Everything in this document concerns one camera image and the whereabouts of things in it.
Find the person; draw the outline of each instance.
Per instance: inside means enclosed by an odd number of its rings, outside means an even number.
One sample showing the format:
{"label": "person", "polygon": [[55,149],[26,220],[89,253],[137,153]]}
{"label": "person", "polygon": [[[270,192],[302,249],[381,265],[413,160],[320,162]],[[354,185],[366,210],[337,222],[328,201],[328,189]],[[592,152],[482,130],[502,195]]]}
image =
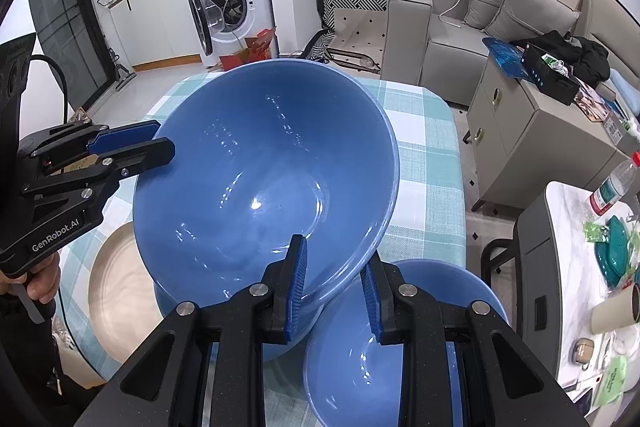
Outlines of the person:
{"label": "person", "polygon": [[[27,285],[31,299],[43,304],[55,297],[60,286],[60,255],[53,253],[31,269],[33,279]],[[34,324],[15,285],[26,275],[8,279],[0,272],[0,343],[22,385],[41,414],[52,427],[72,426],[101,388],[85,390],[62,372],[58,346],[52,337],[52,317]],[[2,400],[0,424],[22,425],[19,406]]]}

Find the black pants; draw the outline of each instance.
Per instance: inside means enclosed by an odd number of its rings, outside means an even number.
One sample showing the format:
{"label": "black pants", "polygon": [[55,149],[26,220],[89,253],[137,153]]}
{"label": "black pants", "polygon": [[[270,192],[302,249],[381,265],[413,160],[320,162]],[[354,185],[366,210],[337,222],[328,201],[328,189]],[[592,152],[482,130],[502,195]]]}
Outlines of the black pants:
{"label": "black pants", "polygon": [[[51,335],[51,318],[36,325],[14,296],[0,296],[0,343],[25,390],[40,413],[52,427],[72,426],[101,387],[84,389],[71,378],[62,375],[60,357]],[[62,395],[50,387],[54,367],[59,374]],[[0,381],[0,391],[4,382]],[[0,426],[21,426],[25,423],[24,404],[0,398]]]}

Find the gold handle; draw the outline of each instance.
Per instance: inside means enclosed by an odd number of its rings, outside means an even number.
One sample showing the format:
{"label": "gold handle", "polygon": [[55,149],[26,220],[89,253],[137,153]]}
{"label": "gold handle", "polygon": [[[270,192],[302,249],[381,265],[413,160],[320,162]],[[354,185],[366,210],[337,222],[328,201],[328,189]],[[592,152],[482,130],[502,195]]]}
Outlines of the gold handle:
{"label": "gold handle", "polygon": [[502,99],[502,90],[497,87],[494,90],[494,99],[491,101],[491,105],[498,107],[500,100]]}
{"label": "gold handle", "polygon": [[480,143],[482,136],[484,136],[484,129],[482,127],[479,127],[478,131],[476,131],[476,135],[474,136],[474,142]]}

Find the checkered tablecloth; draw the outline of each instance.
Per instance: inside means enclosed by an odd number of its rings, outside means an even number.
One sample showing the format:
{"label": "checkered tablecloth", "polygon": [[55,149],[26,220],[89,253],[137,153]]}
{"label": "checkered tablecloth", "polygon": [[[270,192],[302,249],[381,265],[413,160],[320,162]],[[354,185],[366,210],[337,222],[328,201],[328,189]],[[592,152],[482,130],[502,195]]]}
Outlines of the checkered tablecloth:
{"label": "checkered tablecloth", "polygon": [[[191,93],[219,73],[197,74],[176,84],[145,119],[163,122]],[[400,185],[390,225],[378,248],[383,261],[441,259],[465,266],[465,207],[453,116],[437,95],[418,86],[359,81],[380,101],[398,139]],[[95,338],[89,320],[88,284],[106,238],[132,219],[135,178],[124,180],[107,201],[104,222],[61,251],[63,304],[79,349],[108,379],[119,368]],[[267,425],[315,426],[302,386],[305,342],[265,367]]]}

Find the human hand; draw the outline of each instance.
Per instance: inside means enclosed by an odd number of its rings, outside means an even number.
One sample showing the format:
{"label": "human hand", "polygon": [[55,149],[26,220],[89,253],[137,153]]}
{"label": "human hand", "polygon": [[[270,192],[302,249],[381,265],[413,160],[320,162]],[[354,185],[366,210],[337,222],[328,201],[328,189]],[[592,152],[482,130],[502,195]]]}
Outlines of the human hand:
{"label": "human hand", "polygon": [[[54,252],[49,257],[40,261],[33,268],[31,273],[33,279],[27,286],[27,293],[34,301],[39,300],[42,304],[47,304],[58,291],[60,286],[60,255]],[[27,276],[23,275],[18,279],[9,279],[0,272],[0,295],[11,293],[14,295],[12,286],[24,284]]]}

